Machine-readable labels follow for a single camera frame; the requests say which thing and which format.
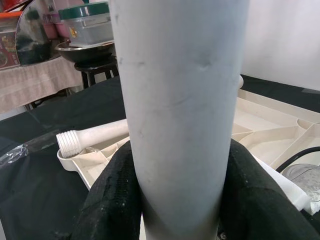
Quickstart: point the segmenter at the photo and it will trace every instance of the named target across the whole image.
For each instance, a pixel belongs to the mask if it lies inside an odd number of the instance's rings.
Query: black cable
[[[295,155],[293,155],[292,157],[290,157],[287,161],[285,161],[284,163],[282,163],[277,169],[276,171],[278,173],[281,173],[283,170],[285,170],[286,167],[288,167],[290,164],[292,164],[294,161],[296,161],[297,159],[301,158],[304,155],[310,154],[310,153],[314,153],[314,152],[320,152],[320,146],[315,146],[315,147],[310,147],[307,148],[305,150],[302,150],[298,153],[296,153]]]

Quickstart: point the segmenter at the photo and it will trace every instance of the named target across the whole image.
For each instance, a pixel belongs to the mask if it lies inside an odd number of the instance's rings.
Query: teal lid
[[[83,18],[105,13],[109,13],[109,6],[106,1],[87,3],[59,10],[61,20]]]

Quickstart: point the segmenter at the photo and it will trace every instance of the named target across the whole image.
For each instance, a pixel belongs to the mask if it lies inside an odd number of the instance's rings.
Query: pink tablecloth
[[[82,84],[74,63],[62,57],[0,70],[0,113]]]

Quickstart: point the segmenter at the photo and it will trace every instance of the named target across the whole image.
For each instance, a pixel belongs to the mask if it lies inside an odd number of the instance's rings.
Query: black stool
[[[113,76],[119,76],[117,68],[117,59],[114,56],[97,61],[97,62],[81,62],[74,64],[74,68],[81,72],[83,88],[86,89],[90,86],[96,84],[95,75],[104,73],[106,79],[111,79],[111,73]]]

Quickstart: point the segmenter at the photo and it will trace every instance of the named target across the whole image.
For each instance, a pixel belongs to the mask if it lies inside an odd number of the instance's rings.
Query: beige plastic tray
[[[239,90],[232,138],[256,158],[276,169],[294,154],[320,146],[320,113]],[[129,137],[102,142],[71,158],[57,156],[67,171],[76,171],[88,189],[106,167],[113,154]],[[320,165],[320,153],[301,157],[297,163]],[[140,239],[144,240],[141,224]]]

